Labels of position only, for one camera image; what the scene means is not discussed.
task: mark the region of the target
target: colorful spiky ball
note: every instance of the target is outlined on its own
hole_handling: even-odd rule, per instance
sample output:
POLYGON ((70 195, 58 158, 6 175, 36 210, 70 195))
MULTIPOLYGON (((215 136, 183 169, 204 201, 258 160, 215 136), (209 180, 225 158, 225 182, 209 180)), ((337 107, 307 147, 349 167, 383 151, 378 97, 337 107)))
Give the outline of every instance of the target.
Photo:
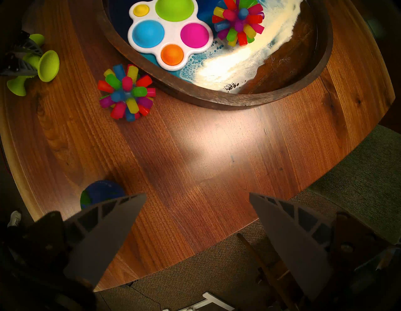
POLYGON ((262 23, 265 15, 257 0, 221 0, 213 11, 212 22, 220 40, 227 39, 234 47, 255 41, 257 33, 265 29, 262 23))
POLYGON ((132 122, 146 116, 153 106, 156 89, 150 88, 152 79, 146 75, 138 75, 138 68, 128 65, 127 73, 123 65, 113 66, 104 73, 105 81, 99 81, 97 88, 110 93, 99 100, 103 108, 112 107, 110 116, 113 119, 126 118, 132 122))

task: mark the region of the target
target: rainbow koosh ball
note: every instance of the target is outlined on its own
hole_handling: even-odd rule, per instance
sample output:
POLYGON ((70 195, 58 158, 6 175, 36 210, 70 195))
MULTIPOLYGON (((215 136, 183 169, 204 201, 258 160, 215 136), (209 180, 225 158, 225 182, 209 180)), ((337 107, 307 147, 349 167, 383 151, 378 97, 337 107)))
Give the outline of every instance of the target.
POLYGON ((197 13, 196 0, 137 2, 129 11, 128 42, 138 52, 153 54, 162 68, 180 70, 192 54, 205 52, 213 42, 212 30, 197 13))
POLYGON ((148 87, 152 84, 148 75, 141 78, 134 65, 128 65, 125 73, 120 64, 113 66, 113 70, 107 69, 104 76, 105 81, 99 81, 97 88, 110 94, 100 98, 99 103, 102 108, 113 108, 110 114, 113 119, 125 117, 132 122, 148 115, 153 106, 152 97, 156 96, 156 89, 148 87))
POLYGON ((265 29, 265 15, 257 0, 220 0, 213 11, 212 22, 220 40, 227 39, 232 47, 255 41, 257 33, 265 29))

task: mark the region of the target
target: white plastic base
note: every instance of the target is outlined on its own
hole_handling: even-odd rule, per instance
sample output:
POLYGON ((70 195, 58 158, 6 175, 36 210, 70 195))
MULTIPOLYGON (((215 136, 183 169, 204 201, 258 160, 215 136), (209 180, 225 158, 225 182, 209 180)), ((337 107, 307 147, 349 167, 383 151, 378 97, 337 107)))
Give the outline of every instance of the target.
POLYGON ((209 292, 205 292, 202 295, 205 300, 202 300, 201 302, 195 303, 194 305, 191 305, 189 307, 186 307, 184 309, 181 309, 179 311, 196 311, 199 308, 206 306, 210 303, 215 303, 216 305, 228 310, 228 311, 233 311, 234 307, 222 302, 220 299, 218 299, 217 297, 213 296, 212 294, 210 294, 209 292))

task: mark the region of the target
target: suction cup toy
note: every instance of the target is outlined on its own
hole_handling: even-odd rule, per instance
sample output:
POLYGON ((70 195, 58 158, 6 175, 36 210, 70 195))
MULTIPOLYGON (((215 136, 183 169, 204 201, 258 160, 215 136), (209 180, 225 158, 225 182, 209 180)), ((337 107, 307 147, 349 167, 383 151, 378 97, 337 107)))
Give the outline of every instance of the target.
MULTIPOLYGON (((42 46, 45 42, 45 37, 41 34, 32 34, 29 36, 38 46, 42 46)), ((60 59, 55 51, 47 51, 40 57, 39 55, 28 53, 23 57, 24 61, 27 61, 35 69, 38 70, 38 76, 43 82, 50 82, 53 80, 60 68, 60 59)), ((7 81, 8 89, 18 96, 25 96, 25 81, 28 78, 33 78, 34 75, 20 75, 15 79, 7 81)))

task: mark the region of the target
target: round wooden table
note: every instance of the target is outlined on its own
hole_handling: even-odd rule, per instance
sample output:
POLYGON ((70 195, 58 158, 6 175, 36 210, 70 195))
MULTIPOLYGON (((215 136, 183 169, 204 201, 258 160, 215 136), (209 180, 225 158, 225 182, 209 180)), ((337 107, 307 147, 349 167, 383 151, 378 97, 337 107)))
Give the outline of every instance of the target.
POLYGON ((157 92, 128 123, 100 107, 97 81, 127 61, 109 44, 92 0, 43 0, 25 30, 60 56, 27 96, 1 83, 1 138, 34 220, 80 210, 90 183, 111 179, 148 200, 97 289, 174 265, 257 219, 249 192, 289 199, 340 162, 395 95, 380 51, 350 0, 326 1, 334 46, 321 76, 280 101, 241 111, 200 108, 157 92))

